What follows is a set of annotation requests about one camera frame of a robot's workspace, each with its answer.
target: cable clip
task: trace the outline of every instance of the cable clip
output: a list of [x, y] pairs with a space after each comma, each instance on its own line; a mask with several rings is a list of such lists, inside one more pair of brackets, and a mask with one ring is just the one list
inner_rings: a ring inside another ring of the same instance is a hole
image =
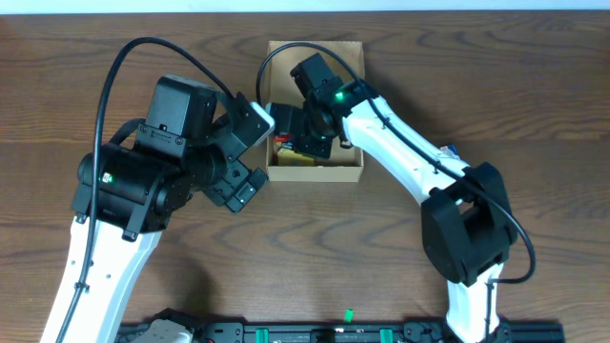
[[354, 144], [352, 144], [352, 142], [350, 142], [350, 141], [341, 141], [339, 143], [339, 147], [341, 147], [343, 149], [351, 149], [354, 147]]
[[385, 130], [385, 128], [388, 126], [388, 124], [390, 124], [389, 117], [380, 117], [379, 120], [381, 120], [381, 123], [383, 124], [383, 126], [381, 127], [383, 130]]
[[442, 165], [442, 163], [440, 161], [436, 160], [435, 163], [431, 163], [431, 165], [435, 168], [433, 173], [438, 174], [438, 166]]
[[88, 284], [86, 284], [84, 282], [80, 282], [80, 281], [74, 282], [74, 289], [75, 290], [78, 290], [78, 289], [81, 289], [81, 288], [84, 289], [85, 292], [89, 291], [89, 285]]

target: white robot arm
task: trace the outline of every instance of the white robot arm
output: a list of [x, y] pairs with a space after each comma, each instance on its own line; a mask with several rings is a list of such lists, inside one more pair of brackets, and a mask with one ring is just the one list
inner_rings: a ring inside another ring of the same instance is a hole
[[[468, 165], [461, 160], [447, 155], [433, 146], [421, 135], [406, 125], [387, 102], [378, 96], [374, 102], [390, 123], [421, 150], [425, 151], [442, 165], [463, 176], [463, 169]], [[439, 172], [411, 148], [407, 147], [395, 134], [389, 131], [377, 117], [368, 101], [362, 101], [352, 108], [352, 113], [343, 118], [343, 130], [347, 139], [355, 146], [372, 155], [385, 167], [415, 198], [418, 204], [430, 197], [434, 188], [444, 190], [456, 180]], [[487, 299], [485, 283], [490, 278], [498, 278], [502, 263], [493, 264], [482, 272], [477, 281], [466, 287], [463, 283], [447, 281], [449, 291], [449, 312], [446, 319], [452, 331], [463, 342], [475, 343], [484, 338], [487, 302], [491, 301], [489, 333], [499, 324], [496, 314], [497, 288], [492, 291], [492, 298]]]
[[[227, 113], [213, 124], [216, 100]], [[246, 168], [239, 156], [273, 128], [273, 118], [241, 93], [230, 99], [193, 80], [161, 77], [146, 121], [126, 123], [117, 138], [101, 147], [98, 217], [83, 284], [79, 279], [90, 225], [92, 155], [81, 162], [68, 261], [41, 342], [114, 342], [133, 285], [172, 212], [198, 191], [217, 206], [241, 211], [267, 176]], [[121, 147], [134, 131], [133, 148]], [[78, 287], [84, 290], [69, 310]], [[162, 339], [139, 339], [190, 342], [192, 333], [173, 329], [173, 334], [158, 337]]]

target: wooden table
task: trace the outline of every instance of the wooden table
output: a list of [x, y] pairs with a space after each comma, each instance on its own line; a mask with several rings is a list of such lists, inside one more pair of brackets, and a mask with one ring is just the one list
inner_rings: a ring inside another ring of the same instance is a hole
[[[504, 176], [539, 268], [500, 287], [498, 311], [557, 318], [569, 341], [610, 337], [609, 13], [394, 12], [0, 17], [0, 341], [41, 335], [99, 92], [143, 35], [185, 47], [250, 98], [269, 40], [364, 42], [368, 80], [406, 122]], [[206, 80], [171, 51], [137, 48], [106, 139], [146, 115], [164, 73]], [[272, 183], [240, 215], [199, 194], [173, 216], [125, 319], [166, 307], [250, 321], [442, 316], [446, 286], [420, 242], [417, 204], [368, 156], [358, 184]], [[519, 242], [503, 275], [527, 263]]]

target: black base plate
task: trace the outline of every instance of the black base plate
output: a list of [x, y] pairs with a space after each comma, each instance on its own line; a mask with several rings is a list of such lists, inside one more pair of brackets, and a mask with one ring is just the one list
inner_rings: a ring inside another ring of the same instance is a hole
[[[203, 322], [173, 310], [154, 317], [168, 319], [193, 332], [197, 343], [459, 343], [441, 319], [397, 323], [351, 324], [243, 324]], [[122, 326], [115, 342], [129, 343], [146, 331], [146, 324]], [[501, 321], [489, 343], [562, 343], [563, 327], [557, 322]]]

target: white wall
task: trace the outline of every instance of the white wall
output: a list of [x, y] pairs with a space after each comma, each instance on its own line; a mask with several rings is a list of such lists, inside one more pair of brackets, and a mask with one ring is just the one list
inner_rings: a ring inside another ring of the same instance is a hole
[[609, 10], [610, 0], [0, 0], [0, 13]]

